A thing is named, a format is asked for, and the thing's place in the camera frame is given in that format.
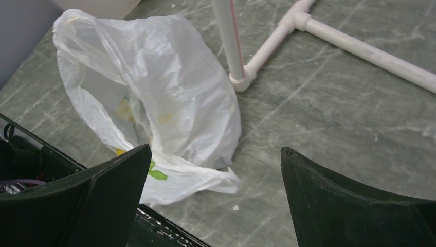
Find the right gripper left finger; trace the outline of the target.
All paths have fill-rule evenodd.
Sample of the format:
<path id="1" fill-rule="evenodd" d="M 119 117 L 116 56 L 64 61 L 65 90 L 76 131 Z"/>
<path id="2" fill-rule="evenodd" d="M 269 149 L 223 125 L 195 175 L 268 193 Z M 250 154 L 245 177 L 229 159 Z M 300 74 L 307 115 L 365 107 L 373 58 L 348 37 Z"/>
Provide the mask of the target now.
<path id="1" fill-rule="evenodd" d="M 149 145 L 64 178 L 1 195 L 1 246 L 126 246 Z"/>

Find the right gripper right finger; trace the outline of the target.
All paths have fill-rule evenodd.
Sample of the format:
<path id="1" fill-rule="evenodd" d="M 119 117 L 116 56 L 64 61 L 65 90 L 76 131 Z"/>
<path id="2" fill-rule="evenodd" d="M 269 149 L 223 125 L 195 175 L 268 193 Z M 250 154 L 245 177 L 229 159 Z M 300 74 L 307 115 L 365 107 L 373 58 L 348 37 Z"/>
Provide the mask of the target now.
<path id="1" fill-rule="evenodd" d="M 371 187 L 290 147 L 281 173 L 299 246 L 435 246 L 435 201 Z"/>

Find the white plastic bag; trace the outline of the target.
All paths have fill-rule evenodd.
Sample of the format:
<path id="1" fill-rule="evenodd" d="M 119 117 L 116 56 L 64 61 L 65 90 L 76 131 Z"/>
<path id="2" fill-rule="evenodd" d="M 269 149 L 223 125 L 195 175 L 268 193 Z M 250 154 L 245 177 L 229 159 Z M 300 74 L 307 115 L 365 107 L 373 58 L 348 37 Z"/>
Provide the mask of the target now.
<path id="1" fill-rule="evenodd" d="M 52 31 L 60 76 L 84 123 L 113 151 L 150 145 L 141 204 L 238 191 L 230 168 L 242 130 L 237 96 L 187 19 L 99 19 L 69 9 Z"/>

